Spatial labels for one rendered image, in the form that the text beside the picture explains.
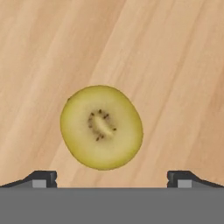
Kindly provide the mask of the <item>yellow-green halved kiwi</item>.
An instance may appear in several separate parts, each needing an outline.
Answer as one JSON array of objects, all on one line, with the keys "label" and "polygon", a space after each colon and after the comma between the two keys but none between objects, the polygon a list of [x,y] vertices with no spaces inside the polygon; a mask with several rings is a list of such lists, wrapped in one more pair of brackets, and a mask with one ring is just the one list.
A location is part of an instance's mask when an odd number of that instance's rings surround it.
[{"label": "yellow-green halved kiwi", "polygon": [[85,87],[70,96],[59,126],[74,158],[101,171],[126,165],[144,138],[142,120],[129,98],[104,85]]}]

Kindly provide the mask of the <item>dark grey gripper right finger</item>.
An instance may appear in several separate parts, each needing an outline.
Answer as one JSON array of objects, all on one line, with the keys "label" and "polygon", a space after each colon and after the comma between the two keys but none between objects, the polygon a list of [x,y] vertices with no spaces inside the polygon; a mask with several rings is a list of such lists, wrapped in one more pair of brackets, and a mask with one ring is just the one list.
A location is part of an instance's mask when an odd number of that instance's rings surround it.
[{"label": "dark grey gripper right finger", "polygon": [[204,179],[199,178],[191,171],[168,171],[167,172],[167,187],[171,188],[201,188],[214,187],[224,188],[224,185],[219,185]]}]

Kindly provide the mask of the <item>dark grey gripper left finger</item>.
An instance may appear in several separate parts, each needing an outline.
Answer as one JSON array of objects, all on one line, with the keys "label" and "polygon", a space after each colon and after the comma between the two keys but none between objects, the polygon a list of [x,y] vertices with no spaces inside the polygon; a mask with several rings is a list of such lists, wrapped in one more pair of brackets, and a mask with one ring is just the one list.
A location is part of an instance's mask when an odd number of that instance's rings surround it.
[{"label": "dark grey gripper left finger", "polygon": [[27,177],[3,185],[3,188],[30,187],[30,188],[56,188],[56,171],[33,171]]}]

